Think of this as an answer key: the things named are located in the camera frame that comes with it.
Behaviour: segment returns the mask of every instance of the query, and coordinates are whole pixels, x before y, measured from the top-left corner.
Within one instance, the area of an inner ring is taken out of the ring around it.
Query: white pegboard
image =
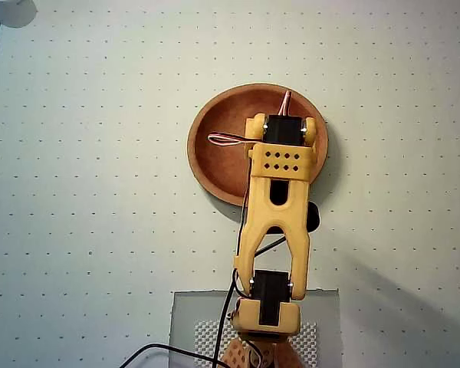
[[[36,2],[0,31],[0,367],[117,366],[174,291],[228,287],[186,136],[251,82],[328,122],[309,288],[340,289],[344,366],[460,367],[460,0]]]

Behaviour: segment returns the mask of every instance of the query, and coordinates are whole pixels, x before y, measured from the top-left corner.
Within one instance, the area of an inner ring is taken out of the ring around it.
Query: bowl rim
[[[203,117],[208,113],[210,109],[212,109],[216,104],[220,101],[224,100],[227,97],[234,95],[235,93],[245,92],[247,90],[253,90],[255,88],[270,90],[270,91],[277,91],[283,92],[283,90],[291,90],[292,98],[294,100],[298,100],[301,105],[306,106],[310,110],[315,112],[315,118],[321,120],[319,123],[323,123],[324,125],[324,132],[325,132],[325,140],[324,140],[324,149],[320,152],[317,152],[317,165],[318,168],[315,172],[315,177],[312,179],[312,182],[317,178],[322,167],[324,166],[324,161],[327,157],[327,146],[328,146],[328,136],[327,136],[327,128],[325,127],[325,121],[322,115],[320,114],[319,110],[303,95],[299,94],[297,91],[281,86],[279,84],[269,84],[269,83],[252,83],[252,84],[243,84],[239,86],[235,86],[224,90],[220,94],[214,96],[210,101],[208,101],[202,109],[198,112],[195,116],[191,129],[189,130],[189,135],[187,139],[187,156],[189,160],[189,166],[191,167],[192,173],[199,184],[210,194],[214,195],[218,199],[221,199],[224,202],[231,203],[233,205],[238,205],[242,207],[242,197],[238,195],[234,195],[224,191],[223,189],[219,188],[216,184],[214,184],[203,172],[199,162],[196,158],[196,134],[198,133],[199,125],[202,122]]]

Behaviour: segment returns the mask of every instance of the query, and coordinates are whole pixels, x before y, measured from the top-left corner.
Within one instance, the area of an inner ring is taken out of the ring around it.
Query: black wire
[[[179,354],[187,355],[193,358],[198,358],[201,360],[206,360],[207,362],[213,362],[216,366],[216,364],[223,366],[224,368],[231,368],[227,363],[223,363],[220,360],[214,361],[213,358],[210,358],[209,356],[204,356],[201,354],[196,354],[193,353],[192,351],[184,350],[184,349],[179,349],[178,347],[171,347],[170,345],[165,345],[163,343],[149,343],[145,345],[144,347],[139,348],[132,356],[128,358],[126,362],[121,364],[120,368],[125,368],[130,364],[132,361],[134,361],[143,351],[151,349],[153,347],[157,347],[159,349],[166,349],[169,351],[174,351]]]
[[[282,236],[278,240],[273,241],[271,244],[268,244],[265,247],[262,247],[261,249],[259,249],[257,252],[255,252],[254,257],[257,257],[258,255],[261,255],[262,253],[265,253],[266,251],[270,251],[272,248],[276,247],[277,245],[280,245],[285,240],[286,238]]]
[[[238,280],[238,271],[237,271],[237,268],[234,268],[233,269],[233,272],[232,272],[232,280],[233,280],[233,283],[234,283],[234,286],[235,286],[235,292],[238,294],[239,297],[246,297],[248,298],[248,295],[245,295],[243,291],[240,291],[237,287],[237,280]]]
[[[228,293],[225,298],[225,303],[223,304],[222,315],[220,316],[220,323],[218,325],[218,333],[216,334],[216,341],[215,341],[215,352],[213,353],[212,368],[216,368],[216,364],[218,363],[218,357],[220,353],[220,343],[222,342],[223,325],[225,324],[225,316],[227,314],[228,305],[230,304],[230,300],[232,299],[234,288],[235,288],[235,284],[234,284],[234,280],[232,279],[232,283],[230,284],[230,288],[228,289]]]
[[[252,167],[252,160],[248,161],[248,171],[247,171],[247,184],[245,185],[245,194],[244,194],[244,202],[242,203],[242,215],[240,218],[240,228],[238,229],[238,237],[237,237],[237,255],[240,252],[240,238],[242,237],[242,229],[244,228],[245,224],[245,214],[247,210],[245,209],[245,205],[248,201],[248,194],[250,192],[249,186],[251,185],[251,167]]]

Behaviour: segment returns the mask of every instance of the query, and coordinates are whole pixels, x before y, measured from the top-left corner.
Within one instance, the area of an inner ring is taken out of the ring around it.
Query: wooden bowl
[[[276,114],[289,89],[274,84],[246,84],[234,87],[211,99],[198,113],[187,141],[189,165],[204,189],[234,205],[242,205],[247,182],[248,157],[244,145],[220,147],[211,144],[211,132],[245,135],[245,119],[257,113]],[[317,123],[318,176],[327,155],[327,129],[315,106],[301,94],[292,91],[290,115],[314,117]]]

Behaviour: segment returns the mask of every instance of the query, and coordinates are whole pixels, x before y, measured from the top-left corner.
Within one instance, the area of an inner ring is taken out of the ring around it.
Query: pegboard
[[[460,0],[36,3],[0,31],[0,367],[118,366],[174,291],[228,287],[238,211],[186,137],[252,82],[327,121],[308,287],[340,289],[344,366],[460,367]]]

